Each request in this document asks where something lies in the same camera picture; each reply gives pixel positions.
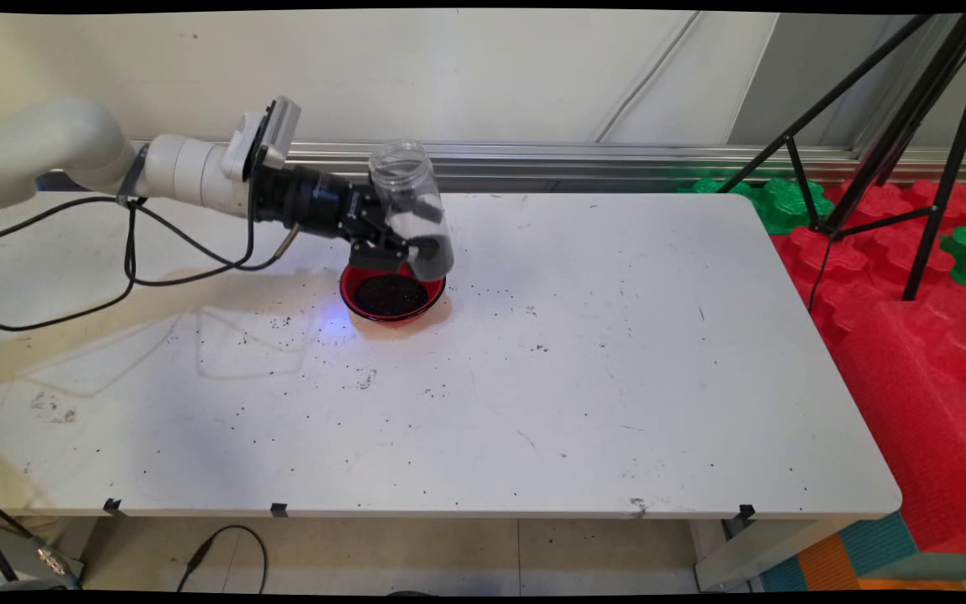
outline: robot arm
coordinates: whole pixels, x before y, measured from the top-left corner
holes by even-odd
[[[349,264],[396,272],[407,261],[418,279],[443,278],[453,256],[441,200],[435,195],[415,211],[403,211],[405,191],[354,186],[302,165],[285,167],[299,114],[296,104],[280,96],[264,113],[241,116],[227,148],[160,135],[148,145],[141,172],[127,192],[245,218],[252,204],[256,221],[280,221],[294,232],[344,238],[350,244]],[[138,150],[99,104],[54,99],[26,108],[0,122],[0,209],[35,195],[35,180],[50,169],[64,169],[89,189],[118,194],[138,161]],[[418,172],[419,162],[426,162],[429,174],[425,154],[415,167],[407,165]],[[391,195],[400,203],[391,204]],[[402,219],[389,221],[395,213]],[[421,221],[427,225],[422,229]]]

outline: clear plastic jar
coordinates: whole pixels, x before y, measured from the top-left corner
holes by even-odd
[[[453,248],[434,169],[423,145],[394,141],[368,159],[387,222],[409,243],[409,267],[415,278],[429,282],[453,268]]]

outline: tripod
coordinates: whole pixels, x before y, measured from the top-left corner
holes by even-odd
[[[927,268],[927,260],[931,256],[931,251],[934,249],[934,240],[937,236],[938,228],[942,225],[942,218],[944,217],[946,206],[949,203],[949,196],[952,192],[953,185],[956,183],[956,174],[959,172],[959,165],[963,161],[963,153],[966,150],[966,104],[963,107],[963,114],[961,115],[961,119],[959,119],[959,125],[956,127],[956,134],[953,138],[952,146],[949,149],[949,157],[946,160],[946,167],[944,167],[942,174],[942,182],[939,183],[937,194],[934,196],[934,203],[929,207],[906,211],[904,214],[882,218],[881,221],[869,222],[866,225],[852,226],[849,229],[844,229],[844,223],[851,216],[852,211],[855,210],[856,204],[863,198],[863,194],[871,182],[877,180],[877,184],[880,186],[889,179],[897,162],[901,160],[901,155],[904,153],[905,148],[907,148],[908,143],[911,142],[912,137],[915,137],[916,130],[919,128],[920,123],[923,122],[923,118],[934,107],[934,103],[937,102],[944,89],[949,86],[950,81],[956,76],[956,72],[959,71],[959,68],[961,68],[961,65],[966,60],[966,13],[963,13],[959,17],[949,32],[948,37],[944,40],[942,47],[936,51],[934,57],[931,58],[931,62],[929,62],[927,68],[920,76],[919,81],[916,81],[915,87],[912,87],[907,98],[905,98],[901,107],[898,108],[896,115],[893,116],[889,125],[886,125],[885,130],[879,135],[873,148],[863,157],[848,190],[844,192],[844,196],[842,196],[840,202],[837,203],[835,209],[825,219],[820,218],[818,212],[815,210],[812,194],[810,194],[808,187],[808,176],[804,173],[804,168],[800,161],[800,153],[797,151],[797,143],[795,143],[794,137],[818,114],[822,113],[825,107],[828,107],[839,96],[842,96],[864,74],[873,69],[875,65],[878,65],[883,58],[888,56],[889,53],[892,53],[905,39],[908,39],[931,16],[916,15],[912,17],[908,23],[905,23],[904,27],[901,27],[896,34],[893,34],[892,37],[887,39],[885,44],[879,47],[879,49],[876,49],[874,53],[871,53],[869,57],[864,59],[862,64],[856,66],[854,71],[848,73],[839,84],[827,92],[827,95],[822,96],[817,103],[805,111],[792,125],[782,130],[782,133],[777,138],[774,138],[761,153],[757,154],[743,169],[740,169],[740,172],[737,172],[732,179],[729,179],[729,182],[725,183],[718,190],[722,194],[731,190],[741,180],[746,179],[752,171],[755,171],[755,168],[758,168],[763,161],[766,161],[772,154],[777,152],[782,145],[785,145],[788,148],[790,160],[792,160],[792,167],[797,176],[797,182],[800,184],[802,198],[804,198],[804,203],[808,206],[810,229],[825,234],[829,238],[829,244],[840,241],[842,238],[850,236],[850,234],[895,225],[897,222],[910,221],[913,218],[928,216],[927,226],[923,229],[923,236],[919,242],[911,271],[908,274],[908,282],[905,286],[904,294],[901,297],[901,299],[907,299],[907,301],[915,299],[917,292],[919,292],[923,272]],[[823,268],[825,268],[827,260],[828,248],[827,257],[822,260]]]

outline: white wall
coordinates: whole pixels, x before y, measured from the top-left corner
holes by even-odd
[[[587,142],[688,11],[405,8],[0,14],[0,119],[52,96],[132,138],[226,140],[274,96],[298,138]],[[724,143],[774,13],[706,12],[607,142]]]

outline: tripod leg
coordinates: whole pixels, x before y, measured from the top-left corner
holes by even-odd
[[[959,17],[946,41],[935,53],[934,58],[931,58],[931,62],[919,77],[919,81],[916,81],[915,87],[911,89],[908,97],[901,104],[900,110],[897,110],[896,115],[893,116],[881,137],[878,138],[878,142],[866,154],[863,164],[852,179],[852,184],[849,185],[836,209],[829,214],[829,218],[825,221],[828,232],[839,232],[840,229],[844,228],[844,223],[848,221],[848,217],[855,210],[855,204],[859,203],[870,181],[881,172],[885,161],[892,157],[898,143],[908,133],[912,119],[917,117],[927,99],[934,98],[936,86],[940,86],[943,83],[944,76],[951,73],[955,61],[963,56],[964,50],[966,50],[966,13]]]
[[[920,28],[920,26],[926,23],[931,16],[932,15],[916,15],[911,17],[911,20],[909,20],[908,23],[905,23],[904,27],[901,27],[900,30],[897,30],[896,34],[893,34],[892,37],[887,39],[885,44],[879,46],[874,53],[870,54],[870,57],[867,57],[863,60],[862,64],[856,66],[856,68],[852,70],[851,73],[848,73],[843,80],[839,81],[839,83],[837,83],[837,85],[834,86],[831,91],[825,93],[825,96],[822,96],[822,98],[819,99],[817,103],[813,104],[809,110],[805,111],[804,114],[795,120],[795,122],[791,123],[788,128],[783,130],[781,134],[778,134],[778,137],[774,138],[774,140],[771,141],[766,148],[762,149],[761,152],[755,156],[755,159],[749,161],[744,168],[740,169],[740,172],[737,172],[732,179],[729,179],[727,183],[722,185],[721,188],[718,189],[718,192],[720,194],[727,194],[727,192],[729,192],[733,187],[736,187],[741,180],[746,179],[748,174],[754,172],[755,168],[758,168],[759,165],[762,165],[763,161],[770,159],[770,156],[774,154],[776,150],[782,148],[782,145],[785,144],[785,137],[794,137],[794,135],[797,134],[802,127],[807,126],[808,123],[810,123],[810,120],[815,119],[818,114],[822,113],[822,110],[824,110],[825,107],[829,107],[829,103],[837,100],[839,96],[842,96],[845,91],[852,87],[852,84],[855,84],[856,81],[861,79],[866,72],[874,69],[875,65],[878,65],[879,62],[888,56],[889,53],[892,53],[893,49],[896,49],[897,46],[900,46],[901,42],[904,42],[905,39],[908,39],[909,35],[912,35],[912,32],[915,32]]]
[[[956,72],[959,72],[959,69],[962,68],[963,64],[966,64],[966,53],[963,54],[963,58],[959,59],[959,61],[956,61],[956,65],[952,66],[952,69],[949,70],[948,77],[944,79],[940,86],[936,87],[936,91],[932,94],[931,98],[928,98],[927,102],[923,103],[923,107],[919,108],[915,120],[913,120],[911,126],[908,128],[908,133],[904,138],[901,139],[901,146],[898,146],[896,151],[891,154],[889,160],[885,162],[885,167],[883,167],[881,172],[878,174],[878,180],[875,181],[876,185],[881,187],[888,182],[889,177],[893,175],[893,169],[896,168],[897,162],[901,161],[901,156],[904,154],[905,149],[908,149],[908,145],[911,144],[912,139],[916,137],[917,128],[923,124],[923,119],[927,118],[927,114],[932,110],[932,108],[934,108],[935,104],[938,102],[938,99],[942,98],[942,93],[946,91],[946,88],[948,88],[952,83],[954,77],[956,76]]]
[[[938,228],[942,225],[942,218],[946,213],[946,206],[949,204],[949,195],[952,194],[953,185],[956,183],[956,174],[959,172],[959,164],[963,161],[965,150],[966,104],[963,106],[963,115],[959,119],[959,126],[956,127],[956,137],[949,149],[949,159],[946,161],[946,169],[942,174],[942,182],[938,184],[938,192],[934,196],[934,213],[927,219],[927,228],[923,229],[923,239],[919,242],[916,260],[911,266],[911,273],[908,274],[908,284],[904,288],[902,299],[908,299],[908,301],[915,299],[917,292],[919,292],[919,283],[923,281],[923,272],[927,270],[927,260],[931,257],[931,251],[934,249]]]

